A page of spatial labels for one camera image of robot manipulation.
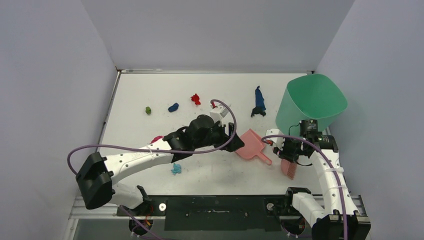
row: tabletop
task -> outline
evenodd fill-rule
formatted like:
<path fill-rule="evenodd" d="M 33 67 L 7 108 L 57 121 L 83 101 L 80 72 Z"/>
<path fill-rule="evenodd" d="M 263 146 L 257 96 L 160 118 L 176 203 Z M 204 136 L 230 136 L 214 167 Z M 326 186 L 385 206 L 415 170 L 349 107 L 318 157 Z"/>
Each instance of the tabletop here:
<path fill-rule="evenodd" d="M 159 135 L 165 136 L 194 120 L 209 115 L 211 99 L 231 104 L 237 120 L 237 134 L 248 129 L 264 136 L 277 128 L 275 119 L 286 85 L 302 73 L 123 73 L 120 75 L 106 121 L 102 144 L 141 148 Z M 251 117 L 255 89 L 260 86 L 266 116 Z M 198 94 L 201 105 L 191 96 Z M 175 112 L 168 107 L 179 104 Z M 151 108 L 147 115 L 145 108 Z M 228 114 L 225 122 L 232 122 Z M 305 187 L 322 194 L 312 166 L 298 166 L 294 180 L 283 175 L 281 160 L 267 146 L 263 152 L 272 160 L 244 160 L 235 152 L 195 154 L 177 163 L 182 173 L 173 175 L 172 164 L 163 164 L 133 174 L 121 182 L 143 186 L 150 195 L 280 195 L 288 187 Z M 102 156 L 122 150 L 101 148 Z M 308 159 L 301 157 L 300 162 Z"/>

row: gray floor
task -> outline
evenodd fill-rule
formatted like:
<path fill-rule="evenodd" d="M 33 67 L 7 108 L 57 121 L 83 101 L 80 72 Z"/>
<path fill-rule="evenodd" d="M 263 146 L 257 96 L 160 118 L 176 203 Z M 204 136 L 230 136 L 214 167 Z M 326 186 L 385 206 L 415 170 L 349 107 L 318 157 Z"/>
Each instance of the gray floor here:
<path fill-rule="evenodd" d="M 178 240 L 294 240 L 284 231 L 265 232 L 262 229 L 246 231 L 164 231 L 164 220 L 155 220 L 152 230 L 162 238 Z M 310 235 L 307 228 L 304 235 Z M 81 219 L 73 240 L 136 240 L 130 237 L 128 220 L 125 219 Z"/>

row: wall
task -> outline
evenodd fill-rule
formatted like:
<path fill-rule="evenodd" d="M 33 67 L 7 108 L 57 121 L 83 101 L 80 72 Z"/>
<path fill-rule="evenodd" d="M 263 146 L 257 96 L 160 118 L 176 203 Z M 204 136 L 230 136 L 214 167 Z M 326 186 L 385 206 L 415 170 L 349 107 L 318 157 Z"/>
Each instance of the wall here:
<path fill-rule="evenodd" d="M 62 239 L 117 72 L 79 0 L 3 0 L 0 32 L 0 236 Z"/>
<path fill-rule="evenodd" d="M 317 72 L 349 107 L 330 126 L 371 237 L 423 239 L 424 2 L 356 0 Z"/>
<path fill-rule="evenodd" d="M 82 0 L 119 69 L 314 70 L 354 0 Z"/>

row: pink dustpan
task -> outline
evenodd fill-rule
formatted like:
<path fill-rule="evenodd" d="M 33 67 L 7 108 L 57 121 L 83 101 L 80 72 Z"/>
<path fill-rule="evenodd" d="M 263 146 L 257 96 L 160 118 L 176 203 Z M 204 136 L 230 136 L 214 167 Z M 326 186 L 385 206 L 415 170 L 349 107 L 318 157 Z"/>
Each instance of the pink dustpan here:
<path fill-rule="evenodd" d="M 251 160 L 255 156 L 258 156 L 267 165 L 273 164 L 273 161 L 262 153 L 262 149 L 265 148 L 266 144 L 261 141 L 261 136 L 256 132 L 249 129 L 240 136 L 240 139 L 243 141 L 244 147 L 235 151 L 240 157 L 245 160 Z"/>

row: trash can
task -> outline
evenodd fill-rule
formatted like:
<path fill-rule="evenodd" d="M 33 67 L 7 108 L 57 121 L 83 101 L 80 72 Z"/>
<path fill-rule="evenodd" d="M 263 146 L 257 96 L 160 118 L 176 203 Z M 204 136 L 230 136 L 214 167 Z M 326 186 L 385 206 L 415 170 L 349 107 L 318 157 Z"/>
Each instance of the trash can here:
<path fill-rule="evenodd" d="M 284 91 L 275 123 L 284 134 L 299 136 L 299 121 L 318 120 L 324 131 L 348 107 L 342 91 L 325 75 L 310 74 L 291 80 Z"/>

